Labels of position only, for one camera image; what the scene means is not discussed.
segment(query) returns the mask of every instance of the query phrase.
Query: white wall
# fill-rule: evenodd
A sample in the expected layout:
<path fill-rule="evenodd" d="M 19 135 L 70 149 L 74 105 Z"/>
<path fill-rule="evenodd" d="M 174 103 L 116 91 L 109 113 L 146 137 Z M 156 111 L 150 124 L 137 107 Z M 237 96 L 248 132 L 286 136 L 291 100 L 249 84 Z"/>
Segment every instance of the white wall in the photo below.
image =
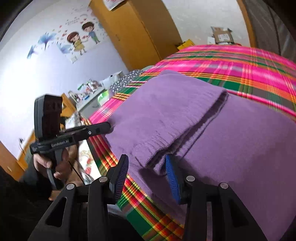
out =
<path fill-rule="evenodd" d="M 236 0 L 163 0 L 183 41 L 207 44 L 213 27 L 230 28 L 235 42 L 250 46 L 247 27 Z"/>
<path fill-rule="evenodd" d="M 17 19 L 12 22 L 5 35 L 0 42 L 0 50 L 7 44 L 10 38 L 31 18 L 35 17 L 38 13 L 49 7 L 50 5 L 58 2 L 60 0 L 34 0 L 29 3 L 20 14 Z"/>
<path fill-rule="evenodd" d="M 26 58 L 40 33 L 57 26 L 57 19 L 75 2 L 81 1 L 64 0 L 49 6 L 25 23 L 0 51 L 0 140 L 15 157 L 20 154 L 18 138 L 27 139 L 34 127 L 35 98 L 68 93 L 89 78 L 103 80 L 117 71 L 128 72 L 109 39 L 74 64 L 54 46 L 36 58 Z"/>

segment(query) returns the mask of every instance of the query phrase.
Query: wooden door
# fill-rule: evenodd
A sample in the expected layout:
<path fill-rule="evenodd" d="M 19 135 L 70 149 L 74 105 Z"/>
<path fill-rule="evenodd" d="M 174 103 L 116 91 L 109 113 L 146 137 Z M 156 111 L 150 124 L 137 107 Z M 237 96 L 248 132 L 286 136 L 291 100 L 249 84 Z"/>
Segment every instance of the wooden door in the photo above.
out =
<path fill-rule="evenodd" d="M 0 141 L 0 166 L 15 180 L 19 180 L 24 170 L 17 163 L 17 159 L 7 150 Z"/>
<path fill-rule="evenodd" d="M 129 70 L 142 69 L 161 60 L 130 1 L 112 11 L 108 11 L 103 0 L 92 0 L 90 6 Z"/>

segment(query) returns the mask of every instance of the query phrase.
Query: poster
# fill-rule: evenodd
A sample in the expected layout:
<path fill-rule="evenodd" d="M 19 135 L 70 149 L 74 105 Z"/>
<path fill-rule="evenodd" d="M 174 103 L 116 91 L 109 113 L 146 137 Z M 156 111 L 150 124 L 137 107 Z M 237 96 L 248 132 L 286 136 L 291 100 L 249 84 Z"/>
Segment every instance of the poster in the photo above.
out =
<path fill-rule="evenodd" d="M 107 36 L 90 7 L 73 9 L 60 25 L 40 36 L 38 42 L 31 46 L 27 59 L 56 46 L 62 55 L 74 63 L 105 41 Z"/>

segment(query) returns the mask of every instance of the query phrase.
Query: yellow box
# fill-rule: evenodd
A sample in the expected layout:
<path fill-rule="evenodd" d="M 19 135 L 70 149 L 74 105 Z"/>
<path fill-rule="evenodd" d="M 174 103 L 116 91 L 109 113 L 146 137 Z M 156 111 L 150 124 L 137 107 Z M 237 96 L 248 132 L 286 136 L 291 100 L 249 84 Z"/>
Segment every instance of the yellow box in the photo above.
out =
<path fill-rule="evenodd" d="M 189 40 L 187 40 L 186 42 L 184 42 L 183 44 L 181 44 L 179 47 L 178 47 L 178 49 L 179 50 L 182 50 L 182 49 L 184 49 L 184 48 L 187 48 L 187 47 L 189 47 L 189 46 L 194 46 L 195 44 L 189 39 Z"/>

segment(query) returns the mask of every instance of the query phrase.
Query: purple towel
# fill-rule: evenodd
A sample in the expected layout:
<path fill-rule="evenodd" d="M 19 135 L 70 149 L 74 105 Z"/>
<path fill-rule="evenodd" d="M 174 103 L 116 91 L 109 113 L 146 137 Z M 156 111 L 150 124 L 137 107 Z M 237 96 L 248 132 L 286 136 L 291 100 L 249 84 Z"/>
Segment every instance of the purple towel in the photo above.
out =
<path fill-rule="evenodd" d="M 113 113 L 106 135 L 129 174 L 165 212 L 184 222 L 172 199 L 163 157 L 174 153 L 204 183 L 227 182 L 267 239 L 278 241 L 296 214 L 296 125 L 264 105 L 223 88 L 163 71 Z"/>

